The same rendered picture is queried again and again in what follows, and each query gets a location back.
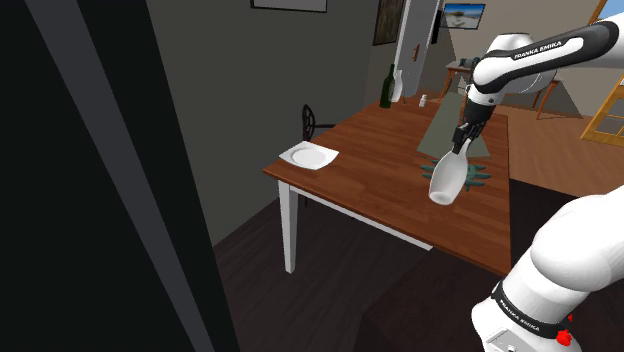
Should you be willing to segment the grey framed wall picture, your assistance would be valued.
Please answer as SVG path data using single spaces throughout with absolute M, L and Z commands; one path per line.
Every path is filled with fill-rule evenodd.
M 327 12 L 328 0 L 251 0 L 251 6 L 259 9 Z

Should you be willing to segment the white vase with narrow neck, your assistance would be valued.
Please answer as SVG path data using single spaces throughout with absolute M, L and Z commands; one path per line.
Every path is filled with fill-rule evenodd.
M 468 173 L 466 154 L 471 143 L 468 138 L 458 153 L 449 151 L 435 166 L 428 193 L 434 203 L 450 205 L 460 193 Z

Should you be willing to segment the dark green bottle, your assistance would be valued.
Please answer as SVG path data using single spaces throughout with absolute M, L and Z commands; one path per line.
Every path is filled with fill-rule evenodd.
M 392 95 L 394 92 L 394 85 L 395 85 L 394 72 L 395 72 L 395 65 L 391 64 L 389 73 L 383 81 L 381 96 L 379 100 L 379 106 L 381 108 L 387 109 L 391 106 L 391 99 L 392 99 Z

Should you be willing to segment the white slender vase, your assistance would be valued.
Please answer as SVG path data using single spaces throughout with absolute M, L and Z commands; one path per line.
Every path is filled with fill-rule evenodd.
M 390 101 L 392 103 L 398 102 L 400 100 L 402 89 L 403 89 L 402 70 L 397 69 L 394 73 L 394 85 L 393 85 L 392 93 L 390 95 Z

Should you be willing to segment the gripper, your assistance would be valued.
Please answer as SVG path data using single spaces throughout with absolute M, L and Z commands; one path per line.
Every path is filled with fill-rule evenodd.
M 468 99 L 466 101 L 460 126 L 454 130 L 452 152 L 459 154 L 466 140 L 474 143 L 491 118 L 495 105 L 482 105 Z

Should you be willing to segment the wooden side table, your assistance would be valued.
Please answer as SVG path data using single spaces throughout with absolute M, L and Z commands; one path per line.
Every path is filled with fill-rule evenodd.
M 470 72 L 470 68 L 467 66 L 467 64 L 464 63 L 463 65 L 461 65 L 459 61 L 453 61 L 449 63 L 446 66 L 446 68 L 447 68 L 447 76 L 446 76 L 444 88 L 438 98 L 439 102 L 441 102 L 446 96 L 446 94 L 448 93 L 451 83 L 454 77 L 458 73 Z M 540 115 L 542 114 L 542 111 L 545 107 L 545 103 L 548 97 L 550 96 L 551 92 L 561 82 L 562 82 L 562 79 L 559 77 L 558 74 L 556 74 L 554 78 L 548 83 L 539 83 L 538 86 L 540 87 L 540 90 L 533 89 L 533 90 L 528 91 L 528 93 L 535 93 L 535 99 L 533 101 L 532 107 L 535 108 L 536 106 L 539 106 L 539 108 L 537 109 L 537 115 L 536 115 L 537 120 L 540 119 Z

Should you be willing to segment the teal spiky trivet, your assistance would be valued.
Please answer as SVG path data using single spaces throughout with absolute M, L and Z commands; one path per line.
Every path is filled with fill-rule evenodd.
M 423 164 L 420 166 L 424 173 L 423 177 L 427 179 L 431 179 L 433 176 L 433 171 L 437 166 L 439 160 L 434 159 L 430 164 Z M 467 167 L 467 175 L 464 182 L 465 190 L 469 191 L 472 187 L 482 187 L 485 185 L 485 179 L 489 179 L 491 175 L 489 173 L 484 172 L 485 166 L 469 164 Z

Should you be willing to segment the dark framed wall picture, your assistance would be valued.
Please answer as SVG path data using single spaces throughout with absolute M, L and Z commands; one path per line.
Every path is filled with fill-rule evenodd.
M 379 0 L 373 45 L 394 43 L 398 39 L 405 0 Z

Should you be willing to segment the blue landscape wall picture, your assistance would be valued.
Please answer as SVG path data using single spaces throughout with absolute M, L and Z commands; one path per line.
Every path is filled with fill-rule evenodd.
M 477 30 L 485 8 L 485 4 L 447 3 L 443 8 L 440 27 Z

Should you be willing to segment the wooden table with white legs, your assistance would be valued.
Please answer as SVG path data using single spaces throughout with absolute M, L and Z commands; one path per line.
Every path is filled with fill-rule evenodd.
M 337 151 L 319 170 L 278 160 L 264 168 L 277 179 L 284 262 L 293 272 L 298 198 L 305 196 L 421 248 L 435 247 L 500 276 L 512 267 L 508 119 L 494 115 L 481 136 L 489 179 L 441 206 L 428 197 L 427 159 L 417 147 L 439 106 L 416 99 L 383 109 L 372 104 L 314 138 Z

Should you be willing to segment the grey-green table runner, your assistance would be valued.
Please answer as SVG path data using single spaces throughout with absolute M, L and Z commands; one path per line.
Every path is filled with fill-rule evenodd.
M 433 158 L 442 158 L 453 147 L 452 137 L 460 118 L 463 96 L 448 93 L 424 134 L 417 151 Z

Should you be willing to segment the black chair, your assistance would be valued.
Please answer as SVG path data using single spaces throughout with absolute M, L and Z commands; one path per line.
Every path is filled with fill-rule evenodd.
M 330 129 L 335 124 L 317 124 L 315 115 L 308 104 L 302 107 L 302 140 L 310 142 L 316 129 Z

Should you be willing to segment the white door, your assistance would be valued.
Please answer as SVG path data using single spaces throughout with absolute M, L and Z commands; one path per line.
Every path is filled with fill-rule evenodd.
M 439 5 L 440 0 L 406 0 L 394 59 L 402 71 L 402 96 L 418 91 Z

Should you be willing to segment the white square plate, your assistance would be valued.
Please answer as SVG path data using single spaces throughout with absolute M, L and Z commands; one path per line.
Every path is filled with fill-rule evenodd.
M 294 166 L 319 170 L 339 155 L 339 152 L 308 141 L 302 141 L 279 155 L 281 159 Z

